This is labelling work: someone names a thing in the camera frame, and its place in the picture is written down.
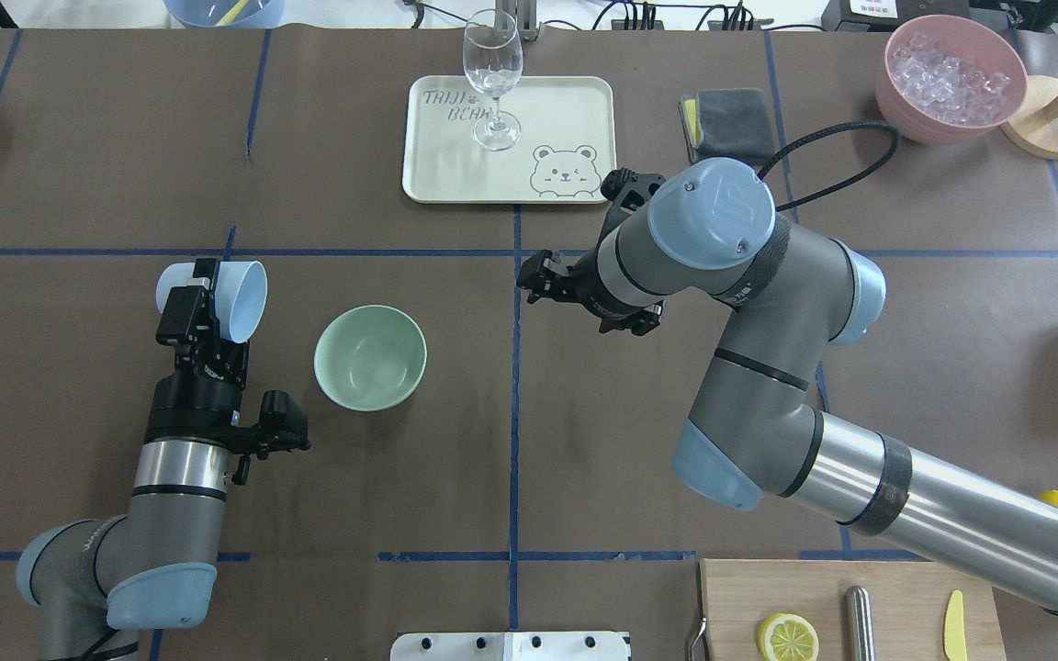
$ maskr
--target wine glass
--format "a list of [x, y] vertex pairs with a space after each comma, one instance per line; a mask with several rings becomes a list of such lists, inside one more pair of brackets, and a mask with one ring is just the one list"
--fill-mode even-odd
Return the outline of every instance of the wine glass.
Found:
[[488, 150], [503, 151], [521, 137], [521, 122], [500, 110], [500, 96], [521, 80], [521, 60], [516, 18], [499, 10], [479, 11], [468, 18], [462, 29], [462, 72], [476, 92], [496, 104], [494, 112], [479, 117], [473, 129], [476, 143]]

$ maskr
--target blue bowl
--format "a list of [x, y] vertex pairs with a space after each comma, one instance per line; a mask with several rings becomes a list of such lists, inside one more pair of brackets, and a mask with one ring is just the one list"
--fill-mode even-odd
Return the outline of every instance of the blue bowl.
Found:
[[[259, 8], [257, 0], [251, 0], [243, 8], [243, 17], [233, 21], [231, 24], [216, 25], [219, 18], [226, 14], [234, 3], [226, 0], [164, 0], [165, 8], [169, 10], [172, 17], [177, 18], [185, 26], [249, 26], [255, 30], [270, 30], [280, 25], [280, 17], [285, 14], [285, 0], [263, 0], [263, 8]], [[215, 7], [214, 14], [209, 17], [212, 5]]]

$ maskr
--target white bracket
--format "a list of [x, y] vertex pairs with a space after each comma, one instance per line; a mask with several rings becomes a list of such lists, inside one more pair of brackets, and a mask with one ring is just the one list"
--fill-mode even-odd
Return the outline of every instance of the white bracket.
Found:
[[617, 631], [423, 632], [402, 635], [390, 661], [631, 661]]

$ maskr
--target brown table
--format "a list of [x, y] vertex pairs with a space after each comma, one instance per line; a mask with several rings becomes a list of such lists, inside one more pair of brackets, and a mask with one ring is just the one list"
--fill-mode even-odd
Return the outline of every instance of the brown table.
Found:
[[[1021, 34], [1033, 72], [1058, 38]], [[590, 246], [601, 208], [419, 205], [400, 188], [407, 89], [454, 73], [458, 31], [0, 32], [0, 658], [30, 658], [14, 589], [38, 532], [125, 512], [152, 386], [152, 286], [199, 255], [268, 268], [248, 401], [310, 415], [307, 455], [233, 490], [211, 614], [140, 658], [386, 658], [401, 631], [612, 628], [679, 658], [697, 557], [906, 559], [764, 499], [742, 514], [668, 469], [728, 311], [674, 296], [645, 337], [574, 306], [524, 305], [517, 263]], [[614, 88], [620, 164], [687, 166], [676, 100], [771, 94], [782, 140], [877, 117], [884, 43], [850, 34], [570, 34], [528, 74]], [[798, 197], [855, 172], [878, 136], [797, 151]], [[1027, 493], [1058, 486], [1058, 164], [995, 131], [902, 145], [799, 220], [884, 269], [884, 316], [823, 361], [811, 401]], [[423, 384], [353, 414], [311, 350], [350, 307], [389, 304], [427, 335]], [[1013, 660], [1058, 658], [1058, 621], [999, 593]]]

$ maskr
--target gray cloth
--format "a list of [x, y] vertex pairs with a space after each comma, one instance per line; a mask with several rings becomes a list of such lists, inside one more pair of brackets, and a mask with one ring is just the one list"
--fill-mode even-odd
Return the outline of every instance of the gray cloth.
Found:
[[692, 96], [680, 97], [679, 109], [690, 163], [710, 157], [729, 157], [759, 166], [776, 153], [773, 130], [769, 128], [769, 104], [761, 89], [706, 89], [694, 97], [699, 143], [693, 145], [693, 131], [685, 113], [685, 100]]

